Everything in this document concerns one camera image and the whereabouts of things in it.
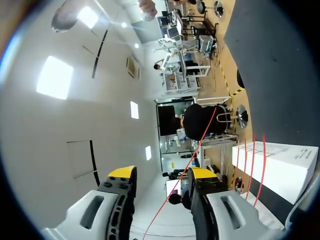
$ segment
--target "round stool seat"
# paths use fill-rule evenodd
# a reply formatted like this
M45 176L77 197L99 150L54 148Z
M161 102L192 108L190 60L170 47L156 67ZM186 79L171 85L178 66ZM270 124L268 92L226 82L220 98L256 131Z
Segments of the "round stool seat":
M206 5L203 1L197 1L196 2L196 9L200 14L205 14L206 12Z
M236 109L236 115L238 116L236 120L238 122L238 125L240 126L240 128L244 129L248 125L248 121L249 121L248 112L245 106L240 105Z

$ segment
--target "vent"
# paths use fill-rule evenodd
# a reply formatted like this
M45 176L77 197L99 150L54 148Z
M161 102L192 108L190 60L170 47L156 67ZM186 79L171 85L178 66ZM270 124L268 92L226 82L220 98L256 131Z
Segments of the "vent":
M132 57L129 56L126 58L126 69L128 71L128 74L133 78L133 79L140 79L140 67L138 62Z

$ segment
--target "black stripe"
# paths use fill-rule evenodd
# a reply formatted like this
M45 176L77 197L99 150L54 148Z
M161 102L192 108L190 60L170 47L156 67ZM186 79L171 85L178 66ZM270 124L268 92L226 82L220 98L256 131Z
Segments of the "black stripe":
M97 66L98 66L98 62L99 62L99 56L100 56L100 53L101 53L101 49L104 45L104 42L105 42L105 39L106 39L106 36L107 36L107 33L108 33L108 30L105 31L104 33L104 36L103 36L103 39L101 41L101 44L100 44L100 48L99 48L99 51L98 51L98 55L96 56L95 58L95 62L94 62L94 66L93 66L93 71L92 71L92 78L94 79L95 76L96 76L96 70L97 70Z
M90 151L91 151L92 166L93 166L93 171L94 171L93 175L94 175L96 184L99 186L100 180L99 180L99 176L98 176L95 154L94 154L94 144L93 144L92 140L90 140Z
M92 71L92 78L94 79L96 76L96 70L99 62L99 57L95 58L94 66L93 66L93 71Z

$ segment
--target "table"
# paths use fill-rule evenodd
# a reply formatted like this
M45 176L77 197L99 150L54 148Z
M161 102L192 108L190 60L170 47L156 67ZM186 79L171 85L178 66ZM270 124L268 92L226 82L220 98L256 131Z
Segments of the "table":
M187 70L191 70L191 69L199 69L200 71L200 74L194 74L194 75L190 75L190 77L193 77L193 78L204 78L206 76L208 76L208 73L209 73L209 70L211 68L211 66L209 65L204 65L204 66L186 66L186 62L185 62L185 59L184 59L184 56L183 56L183 52L179 51L177 53L178 57L179 57L179 61L180 61L180 67L181 67L181 71L182 71L182 74L183 74L183 77L186 79L188 78L188 75L187 75Z

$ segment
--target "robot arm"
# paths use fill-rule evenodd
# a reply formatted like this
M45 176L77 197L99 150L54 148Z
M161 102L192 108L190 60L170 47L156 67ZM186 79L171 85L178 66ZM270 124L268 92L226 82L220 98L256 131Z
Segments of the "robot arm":
M279 240L284 232L269 230L258 212L234 190L219 182L211 171L188 170L191 213L197 240ZM56 228L41 231L48 240L129 240L135 213L137 168L114 170L101 183L72 205Z
M127 240L135 213L137 168L111 172L97 190L72 205L56 228L41 231L49 240Z

